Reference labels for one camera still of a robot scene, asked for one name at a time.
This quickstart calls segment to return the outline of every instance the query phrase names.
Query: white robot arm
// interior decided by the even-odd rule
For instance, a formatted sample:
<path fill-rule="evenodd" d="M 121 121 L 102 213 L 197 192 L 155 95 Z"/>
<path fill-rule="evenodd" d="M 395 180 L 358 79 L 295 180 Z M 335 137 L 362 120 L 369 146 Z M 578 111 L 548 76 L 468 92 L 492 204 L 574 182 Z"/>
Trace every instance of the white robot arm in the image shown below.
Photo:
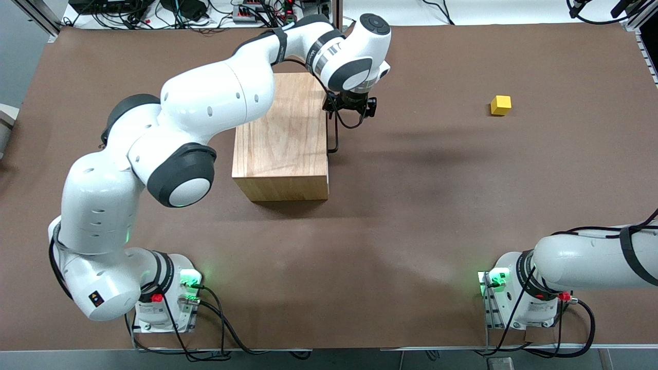
<path fill-rule="evenodd" d="M 658 286 L 658 210 L 640 224 L 587 226 L 542 238 L 534 250 L 509 252 L 480 282 L 494 326 L 549 327 L 570 290 Z"/>
<path fill-rule="evenodd" d="M 288 56 L 334 92 L 365 97 L 389 70 L 391 29 L 364 14 L 345 38 L 323 16 L 267 31 L 225 61 L 167 81 L 161 97 L 140 94 L 112 111 L 102 151 L 77 160 L 64 185 L 61 216 L 49 226 L 50 260 L 64 291 L 92 320 L 115 319 L 136 306 L 142 332 L 193 327 L 190 300 L 201 282 L 189 259 L 128 248 L 139 195 L 185 207 L 205 196 L 219 132 L 263 116 L 274 99 L 271 66 Z"/>

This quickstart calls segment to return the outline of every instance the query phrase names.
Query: yellow cube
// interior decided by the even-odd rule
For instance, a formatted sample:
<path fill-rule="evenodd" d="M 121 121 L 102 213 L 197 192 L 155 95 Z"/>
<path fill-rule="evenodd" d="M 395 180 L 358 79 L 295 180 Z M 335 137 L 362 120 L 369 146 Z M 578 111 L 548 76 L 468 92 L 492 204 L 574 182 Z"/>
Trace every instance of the yellow cube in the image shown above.
<path fill-rule="evenodd" d="M 504 116 L 512 109 L 512 98 L 507 95 L 496 95 L 491 106 L 493 115 Z"/>

